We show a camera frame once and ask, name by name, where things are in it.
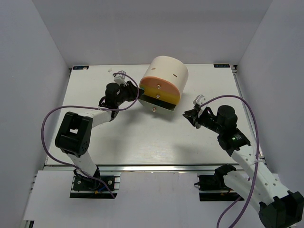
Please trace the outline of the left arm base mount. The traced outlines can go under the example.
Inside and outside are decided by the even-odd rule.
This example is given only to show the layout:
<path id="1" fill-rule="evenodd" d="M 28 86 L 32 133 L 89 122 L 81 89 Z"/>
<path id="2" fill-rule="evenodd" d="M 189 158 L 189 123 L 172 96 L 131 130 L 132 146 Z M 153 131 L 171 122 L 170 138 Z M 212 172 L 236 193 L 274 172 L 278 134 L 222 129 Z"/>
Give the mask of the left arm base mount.
<path id="1" fill-rule="evenodd" d="M 120 184 L 120 177 L 113 175 L 102 175 L 98 177 L 110 189 L 114 197 L 106 186 L 97 180 L 82 176 L 74 171 L 71 185 L 70 198 L 72 199 L 114 199 L 117 196 Z"/>

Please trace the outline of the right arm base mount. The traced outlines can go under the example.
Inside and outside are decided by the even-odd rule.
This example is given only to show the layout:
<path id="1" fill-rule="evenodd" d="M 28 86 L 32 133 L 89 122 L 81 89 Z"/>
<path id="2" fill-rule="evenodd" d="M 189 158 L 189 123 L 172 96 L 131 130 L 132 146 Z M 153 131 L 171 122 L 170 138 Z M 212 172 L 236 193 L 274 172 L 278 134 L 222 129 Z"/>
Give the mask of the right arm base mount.
<path id="1" fill-rule="evenodd" d="M 215 169 L 213 175 L 199 175 L 194 186 L 199 189 L 201 202 L 235 201 L 239 195 L 224 184 L 224 175 L 237 169 L 231 164 L 225 164 Z"/>

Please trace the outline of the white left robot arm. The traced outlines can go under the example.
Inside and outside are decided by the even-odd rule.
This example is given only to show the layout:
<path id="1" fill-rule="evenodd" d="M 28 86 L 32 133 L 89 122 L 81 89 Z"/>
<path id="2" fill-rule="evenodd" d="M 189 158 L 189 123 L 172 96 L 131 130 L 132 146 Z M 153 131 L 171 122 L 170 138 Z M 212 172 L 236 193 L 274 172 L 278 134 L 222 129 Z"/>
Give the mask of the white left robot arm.
<path id="1" fill-rule="evenodd" d="M 71 159 L 76 166 L 74 174 L 85 181 L 90 189 L 97 188 L 99 183 L 96 179 L 100 177 L 99 168 L 88 152 L 92 129 L 113 121 L 121 104 L 133 102 L 143 94 L 144 90 L 138 89 L 131 81 L 109 83 L 105 96 L 98 104 L 100 108 L 106 108 L 106 111 L 96 109 L 82 114 L 65 114 L 55 138 L 55 146 Z"/>

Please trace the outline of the long teal lego brick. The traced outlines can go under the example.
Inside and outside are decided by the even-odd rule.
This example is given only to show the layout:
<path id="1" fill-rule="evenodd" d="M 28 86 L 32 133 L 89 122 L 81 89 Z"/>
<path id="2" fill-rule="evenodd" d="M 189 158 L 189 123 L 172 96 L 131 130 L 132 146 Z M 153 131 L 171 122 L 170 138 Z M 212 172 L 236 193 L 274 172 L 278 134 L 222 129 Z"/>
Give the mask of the long teal lego brick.
<path id="1" fill-rule="evenodd" d="M 164 103 L 164 102 L 157 102 L 157 105 L 158 106 L 162 106 L 162 105 L 166 105 L 166 103 Z"/>

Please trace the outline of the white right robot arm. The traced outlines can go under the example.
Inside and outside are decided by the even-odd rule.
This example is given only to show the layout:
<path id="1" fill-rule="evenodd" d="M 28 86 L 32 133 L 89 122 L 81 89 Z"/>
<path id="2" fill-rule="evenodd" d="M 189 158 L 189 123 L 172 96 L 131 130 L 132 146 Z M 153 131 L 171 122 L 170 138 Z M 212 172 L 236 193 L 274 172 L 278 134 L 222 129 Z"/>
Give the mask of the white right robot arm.
<path id="1" fill-rule="evenodd" d="M 304 198 L 300 192 L 291 192 L 266 165 L 254 155 L 255 147 L 237 128 L 237 115 L 233 107 L 222 105 L 217 114 L 199 105 L 186 111 L 183 116 L 197 129 L 206 127 L 218 134 L 221 148 L 244 170 L 246 180 L 230 164 L 215 170 L 220 186 L 234 190 L 258 213 L 266 228 L 287 228 L 302 220 Z"/>

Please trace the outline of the yellow drawer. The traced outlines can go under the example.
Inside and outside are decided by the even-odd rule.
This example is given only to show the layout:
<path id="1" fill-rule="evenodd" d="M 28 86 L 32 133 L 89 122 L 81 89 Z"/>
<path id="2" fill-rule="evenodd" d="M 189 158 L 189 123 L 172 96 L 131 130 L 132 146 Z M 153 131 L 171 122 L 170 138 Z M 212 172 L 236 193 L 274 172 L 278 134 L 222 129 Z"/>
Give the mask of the yellow drawer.
<path id="1" fill-rule="evenodd" d="M 166 93 L 162 90 L 144 87 L 144 86 L 141 86 L 141 88 L 145 88 L 144 95 L 147 95 L 149 97 L 153 97 L 153 98 L 156 98 L 156 99 L 159 99 L 159 100 L 171 103 L 171 104 L 177 105 L 181 98 L 181 96 L 172 95 L 172 94 Z"/>

